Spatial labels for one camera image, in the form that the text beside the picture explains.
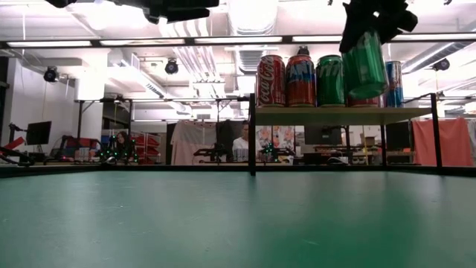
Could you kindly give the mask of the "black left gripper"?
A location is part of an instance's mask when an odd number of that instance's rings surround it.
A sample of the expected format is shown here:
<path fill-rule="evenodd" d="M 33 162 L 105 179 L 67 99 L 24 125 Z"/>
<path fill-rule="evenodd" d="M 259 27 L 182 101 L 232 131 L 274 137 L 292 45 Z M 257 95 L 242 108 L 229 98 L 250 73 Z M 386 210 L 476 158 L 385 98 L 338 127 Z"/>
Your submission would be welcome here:
<path fill-rule="evenodd" d="M 167 12 L 169 22 L 181 22 L 209 17 L 209 9 L 218 7 L 219 0 L 144 0 L 143 13 L 148 22 L 158 24 Z"/>

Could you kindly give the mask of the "green Sprite can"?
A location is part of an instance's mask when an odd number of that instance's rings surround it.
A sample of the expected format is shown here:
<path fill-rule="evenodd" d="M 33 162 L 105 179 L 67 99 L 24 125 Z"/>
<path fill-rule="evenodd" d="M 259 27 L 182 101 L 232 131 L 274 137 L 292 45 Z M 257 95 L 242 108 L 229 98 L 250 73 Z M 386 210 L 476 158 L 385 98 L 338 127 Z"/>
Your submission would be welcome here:
<path fill-rule="evenodd" d="M 356 100 L 380 96 L 388 88 L 382 45 L 376 31 L 366 31 L 342 54 L 347 94 Z"/>
<path fill-rule="evenodd" d="M 321 57 L 316 67 L 318 105 L 345 106 L 342 59 L 338 55 Z"/>

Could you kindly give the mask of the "slim Red Bull can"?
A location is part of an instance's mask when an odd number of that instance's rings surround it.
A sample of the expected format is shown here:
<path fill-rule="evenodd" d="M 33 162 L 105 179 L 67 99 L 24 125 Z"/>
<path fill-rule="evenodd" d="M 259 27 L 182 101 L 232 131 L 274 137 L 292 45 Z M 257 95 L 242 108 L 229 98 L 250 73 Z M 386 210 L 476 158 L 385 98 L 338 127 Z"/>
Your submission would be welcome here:
<path fill-rule="evenodd" d="M 386 93 L 386 107 L 404 106 L 404 96 L 402 90 L 402 64 L 400 61 L 387 61 L 385 63 L 387 78 L 389 82 Z"/>

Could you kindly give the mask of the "red soda can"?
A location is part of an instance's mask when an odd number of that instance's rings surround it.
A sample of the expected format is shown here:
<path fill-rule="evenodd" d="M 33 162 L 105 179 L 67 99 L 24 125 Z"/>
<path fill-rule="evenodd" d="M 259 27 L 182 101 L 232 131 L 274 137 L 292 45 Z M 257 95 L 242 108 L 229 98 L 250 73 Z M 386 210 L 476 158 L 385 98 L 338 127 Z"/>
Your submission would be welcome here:
<path fill-rule="evenodd" d="M 315 106 L 315 68 L 309 55 L 289 58 L 286 66 L 288 106 Z"/>

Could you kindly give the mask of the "white pink Spindrift can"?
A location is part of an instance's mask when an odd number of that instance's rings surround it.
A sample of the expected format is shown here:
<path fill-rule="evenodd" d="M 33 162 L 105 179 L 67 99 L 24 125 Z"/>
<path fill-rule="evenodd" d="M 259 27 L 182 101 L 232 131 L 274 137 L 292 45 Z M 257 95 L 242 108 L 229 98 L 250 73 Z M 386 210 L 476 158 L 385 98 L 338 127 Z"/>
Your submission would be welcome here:
<path fill-rule="evenodd" d="M 380 107 L 380 97 L 355 99 L 352 96 L 347 97 L 348 107 Z"/>

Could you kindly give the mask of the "red Coca-Cola can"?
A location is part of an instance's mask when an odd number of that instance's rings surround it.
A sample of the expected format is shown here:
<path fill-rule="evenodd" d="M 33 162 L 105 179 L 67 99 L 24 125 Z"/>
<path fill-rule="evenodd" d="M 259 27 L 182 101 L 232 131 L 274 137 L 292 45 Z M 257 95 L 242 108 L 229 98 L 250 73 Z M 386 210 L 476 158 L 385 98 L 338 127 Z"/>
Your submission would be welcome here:
<path fill-rule="evenodd" d="M 257 67 L 258 107 L 285 106 L 285 65 L 281 56 L 261 57 Z"/>

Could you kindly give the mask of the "black overhead light bar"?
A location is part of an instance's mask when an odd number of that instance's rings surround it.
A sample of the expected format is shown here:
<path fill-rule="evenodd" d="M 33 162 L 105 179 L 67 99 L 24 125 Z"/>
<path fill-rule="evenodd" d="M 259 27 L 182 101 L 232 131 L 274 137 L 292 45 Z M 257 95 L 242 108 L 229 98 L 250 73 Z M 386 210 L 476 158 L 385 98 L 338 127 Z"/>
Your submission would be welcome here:
<path fill-rule="evenodd" d="M 75 48 L 133 48 L 219 45 L 317 45 L 338 44 L 340 35 L 302 36 L 198 36 L 146 39 L 49 39 L 0 40 L 0 49 L 75 49 Z M 394 37 L 393 42 L 476 42 L 476 32 L 462 33 L 407 33 Z"/>

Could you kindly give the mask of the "black computer monitor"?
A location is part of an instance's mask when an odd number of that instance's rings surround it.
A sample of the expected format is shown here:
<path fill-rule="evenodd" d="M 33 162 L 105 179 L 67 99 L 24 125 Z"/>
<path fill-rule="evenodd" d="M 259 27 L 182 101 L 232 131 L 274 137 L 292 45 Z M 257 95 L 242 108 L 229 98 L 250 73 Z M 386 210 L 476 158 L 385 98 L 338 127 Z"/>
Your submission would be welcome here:
<path fill-rule="evenodd" d="M 306 144 L 340 145 L 342 144 L 340 126 L 307 125 L 304 127 Z"/>
<path fill-rule="evenodd" d="M 49 142 L 51 133 L 51 121 L 31 123 L 27 127 L 27 145 L 43 145 Z"/>

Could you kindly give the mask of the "black screen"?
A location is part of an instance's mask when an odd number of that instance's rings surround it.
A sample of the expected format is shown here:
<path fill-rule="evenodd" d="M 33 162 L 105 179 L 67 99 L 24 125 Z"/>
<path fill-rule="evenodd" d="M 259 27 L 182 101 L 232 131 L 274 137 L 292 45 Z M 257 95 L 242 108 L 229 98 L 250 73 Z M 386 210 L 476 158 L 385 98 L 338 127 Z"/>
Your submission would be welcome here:
<path fill-rule="evenodd" d="M 411 130 L 408 121 L 386 126 L 386 143 L 389 150 L 403 150 L 411 147 Z"/>

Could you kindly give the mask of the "black cloth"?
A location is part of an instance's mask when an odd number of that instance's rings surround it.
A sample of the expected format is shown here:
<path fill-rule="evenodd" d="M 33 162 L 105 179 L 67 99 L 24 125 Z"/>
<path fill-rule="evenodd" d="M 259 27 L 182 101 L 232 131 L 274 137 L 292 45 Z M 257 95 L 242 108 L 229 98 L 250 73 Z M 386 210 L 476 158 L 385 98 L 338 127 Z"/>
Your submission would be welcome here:
<path fill-rule="evenodd" d="M 232 152 L 233 141 L 242 134 L 243 122 L 226 120 L 219 123 L 216 143 L 224 144 Z"/>

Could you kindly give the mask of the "red parts bin rack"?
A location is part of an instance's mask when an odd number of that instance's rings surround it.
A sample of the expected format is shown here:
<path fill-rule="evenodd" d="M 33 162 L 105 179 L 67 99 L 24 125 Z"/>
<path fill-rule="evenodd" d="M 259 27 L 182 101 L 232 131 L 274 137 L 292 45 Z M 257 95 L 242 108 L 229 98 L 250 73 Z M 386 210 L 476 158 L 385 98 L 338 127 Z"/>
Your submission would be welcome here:
<path fill-rule="evenodd" d="M 161 136 L 159 134 L 132 131 L 131 140 L 135 145 L 135 154 L 138 156 L 138 164 L 161 164 Z"/>

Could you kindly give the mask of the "red black background machine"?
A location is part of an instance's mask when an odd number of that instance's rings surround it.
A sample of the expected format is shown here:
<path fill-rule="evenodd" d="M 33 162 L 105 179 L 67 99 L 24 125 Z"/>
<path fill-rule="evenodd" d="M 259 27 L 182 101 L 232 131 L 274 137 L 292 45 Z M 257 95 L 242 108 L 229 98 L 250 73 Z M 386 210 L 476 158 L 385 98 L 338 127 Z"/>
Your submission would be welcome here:
<path fill-rule="evenodd" d="M 6 163 L 20 167 L 30 167 L 34 165 L 35 161 L 28 154 L 15 151 L 18 146 L 24 143 L 25 140 L 23 137 L 19 137 L 5 146 L 0 146 L 0 159 Z"/>

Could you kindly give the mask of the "green table mat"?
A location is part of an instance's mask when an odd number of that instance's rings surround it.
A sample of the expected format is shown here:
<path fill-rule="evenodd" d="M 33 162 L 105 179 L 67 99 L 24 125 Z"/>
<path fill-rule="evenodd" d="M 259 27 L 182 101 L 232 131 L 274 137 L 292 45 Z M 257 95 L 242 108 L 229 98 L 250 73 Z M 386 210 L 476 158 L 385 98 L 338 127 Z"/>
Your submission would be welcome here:
<path fill-rule="evenodd" d="M 476 268 L 476 179 L 88 172 L 0 179 L 0 268 Z"/>

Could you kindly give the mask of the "wooden shelf with black frame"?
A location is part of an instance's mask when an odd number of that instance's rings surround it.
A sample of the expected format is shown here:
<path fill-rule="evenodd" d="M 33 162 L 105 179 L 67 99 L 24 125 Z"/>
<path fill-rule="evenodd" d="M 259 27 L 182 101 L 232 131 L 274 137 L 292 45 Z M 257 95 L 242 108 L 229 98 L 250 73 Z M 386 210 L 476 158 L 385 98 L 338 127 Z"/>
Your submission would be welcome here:
<path fill-rule="evenodd" d="M 437 117 L 437 94 L 428 93 L 417 98 L 408 100 L 408 103 L 419 101 L 423 98 L 430 98 L 431 106 L 429 108 L 379 108 L 379 107 L 303 107 L 303 108 L 283 108 L 269 107 L 257 108 L 254 104 L 254 95 L 250 97 L 249 110 L 249 153 L 248 167 L 253 176 L 257 171 L 404 171 L 410 173 L 435 173 L 443 174 L 443 160 L 440 145 L 439 119 Z M 436 165 L 431 167 L 403 165 L 389 165 L 387 163 L 387 148 L 385 126 L 400 121 L 411 120 L 423 115 L 431 116 L 432 130 L 434 134 L 434 149 Z M 368 125 L 379 126 L 381 133 L 382 163 L 379 166 L 358 166 L 348 163 L 342 168 L 336 166 L 278 166 L 278 167 L 259 167 L 256 164 L 256 126 L 304 126 L 308 124 L 320 124 L 324 126 L 338 126 L 348 130 L 350 126 Z"/>

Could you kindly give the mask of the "black metal table frame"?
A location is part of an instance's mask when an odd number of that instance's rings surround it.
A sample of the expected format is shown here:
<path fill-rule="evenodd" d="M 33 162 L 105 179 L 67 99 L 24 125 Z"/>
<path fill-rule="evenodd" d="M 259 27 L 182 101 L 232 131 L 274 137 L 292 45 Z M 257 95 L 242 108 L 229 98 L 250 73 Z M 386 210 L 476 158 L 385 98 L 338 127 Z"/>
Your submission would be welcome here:
<path fill-rule="evenodd" d="M 30 167 L 0 166 L 0 179 L 20 176 L 39 176 L 62 173 L 82 173 L 96 171 L 170 171 L 170 172 L 404 172 L 423 173 L 441 176 L 464 176 L 476 178 L 476 167 L 432 167 L 413 165 L 393 166 L 289 166 L 266 165 L 249 167 L 247 165 L 35 165 Z"/>

